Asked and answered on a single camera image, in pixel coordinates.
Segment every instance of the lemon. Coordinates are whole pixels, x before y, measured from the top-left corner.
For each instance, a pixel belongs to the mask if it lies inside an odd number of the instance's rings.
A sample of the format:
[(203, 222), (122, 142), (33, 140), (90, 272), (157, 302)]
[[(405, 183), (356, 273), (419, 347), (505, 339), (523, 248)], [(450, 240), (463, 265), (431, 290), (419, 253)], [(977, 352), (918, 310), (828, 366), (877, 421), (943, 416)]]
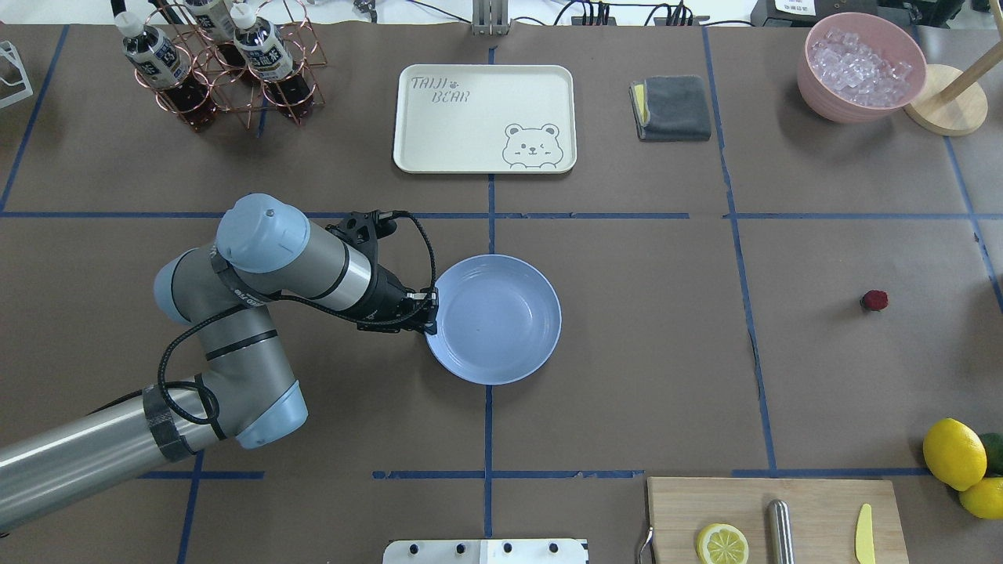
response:
[(979, 440), (986, 448), (986, 472), (1003, 476), (1003, 435), (986, 433)]
[(749, 559), (749, 543), (731, 525), (713, 523), (697, 535), (696, 553), (703, 564), (745, 564)]
[(1003, 519), (1003, 478), (984, 478), (958, 494), (961, 505), (982, 519)]
[(986, 449), (964, 424), (944, 418), (927, 432), (923, 458), (930, 472), (948, 486), (964, 492), (986, 475)]

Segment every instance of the pink bowl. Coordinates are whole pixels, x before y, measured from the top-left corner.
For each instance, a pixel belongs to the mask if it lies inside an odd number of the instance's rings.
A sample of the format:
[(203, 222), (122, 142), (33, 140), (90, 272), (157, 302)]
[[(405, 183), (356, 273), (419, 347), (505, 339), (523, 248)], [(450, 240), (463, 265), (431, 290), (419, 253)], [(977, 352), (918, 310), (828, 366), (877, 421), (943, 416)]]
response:
[[(898, 105), (893, 107), (860, 105), (840, 97), (822, 84), (808, 64), (808, 53), (811, 45), (823, 39), (833, 27), (860, 34), (862, 43), (870, 45), (881, 54), (882, 58), (893, 64), (905, 61), (913, 66), (908, 78), (909, 92), (903, 96)], [(839, 123), (861, 123), (884, 117), (913, 101), (923, 89), (926, 80), (927, 59), (916, 41), (894, 23), (859, 12), (833, 14), (816, 23), (804, 40), (804, 48), (797, 61), (797, 88), (801, 91), (804, 101), (818, 115)]]

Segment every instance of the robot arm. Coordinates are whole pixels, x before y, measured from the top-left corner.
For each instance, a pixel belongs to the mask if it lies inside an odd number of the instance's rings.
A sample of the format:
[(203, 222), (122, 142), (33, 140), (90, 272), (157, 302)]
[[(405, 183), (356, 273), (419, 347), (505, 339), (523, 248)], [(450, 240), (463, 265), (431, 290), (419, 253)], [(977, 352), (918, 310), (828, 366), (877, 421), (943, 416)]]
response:
[(360, 329), (434, 333), (434, 260), (432, 283), (421, 292), (377, 263), (376, 240), (393, 233), (397, 215), (356, 213), (324, 229), (270, 196), (238, 201), (215, 243), (172, 261), (153, 285), (168, 316), (198, 331), (209, 369), (196, 383), (160, 381), (0, 450), (0, 531), (229, 437), (255, 449), (303, 425), (306, 404), (269, 301), (308, 303)]

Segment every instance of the folded cloth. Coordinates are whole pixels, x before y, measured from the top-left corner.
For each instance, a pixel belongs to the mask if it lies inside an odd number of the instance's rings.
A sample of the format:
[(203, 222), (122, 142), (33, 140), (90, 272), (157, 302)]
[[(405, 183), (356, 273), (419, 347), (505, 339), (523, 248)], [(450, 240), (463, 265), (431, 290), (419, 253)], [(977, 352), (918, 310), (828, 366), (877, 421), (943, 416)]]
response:
[(652, 76), (631, 82), (641, 140), (707, 140), (710, 114), (699, 76)]

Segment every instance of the bottle rack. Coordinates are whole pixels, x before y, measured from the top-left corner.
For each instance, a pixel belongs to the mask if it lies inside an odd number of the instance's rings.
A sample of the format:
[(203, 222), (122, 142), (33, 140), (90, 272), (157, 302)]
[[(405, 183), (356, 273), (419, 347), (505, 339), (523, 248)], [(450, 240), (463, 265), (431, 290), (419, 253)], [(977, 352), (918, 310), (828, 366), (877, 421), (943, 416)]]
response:
[[(296, 72), (302, 73), (309, 86), (309, 95), (313, 96), (313, 106), (324, 105), (324, 94), (317, 84), (313, 68), (327, 64), (327, 55), (317, 38), (313, 23), (307, 15), (307, 8), (301, 0), (293, 0), (302, 9), (301, 19), (296, 19), (290, 8), (290, 0), (267, 0), (258, 7), (255, 14), (262, 8), (273, 3), (282, 2), (289, 21), (275, 23), (281, 34), (283, 43), (289, 49), (295, 62)], [(166, 11), (172, 10), (181, 19), (181, 23), (173, 23)], [(278, 96), (269, 92), (266, 80), (261, 79), (250, 66), (238, 67), (227, 62), (220, 54), (216, 43), (203, 31), (184, 4), (171, 3), (158, 7), (146, 18), (146, 25), (156, 15), (163, 17), (165, 24), (173, 32), (171, 40), (179, 51), (179, 56), (188, 57), (191, 62), (190, 74), (207, 86), (207, 100), (212, 98), (220, 113), (235, 115), (245, 129), (253, 126), (254, 116), (262, 111), (287, 110), (290, 119), (297, 125), (302, 125), (305, 118), (297, 115), (293, 108), (299, 101), (290, 101), (284, 92), (278, 89)], [(192, 125), (182, 116), (182, 110), (163, 94), (162, 90), (154, 88), (143, 78), (138, 70), (133, 70), (136, 82), (155, 94), (156, 104), (164, 111), (174, 113), (180, 120), (189, 124), (193, 130), (202, 127)]]

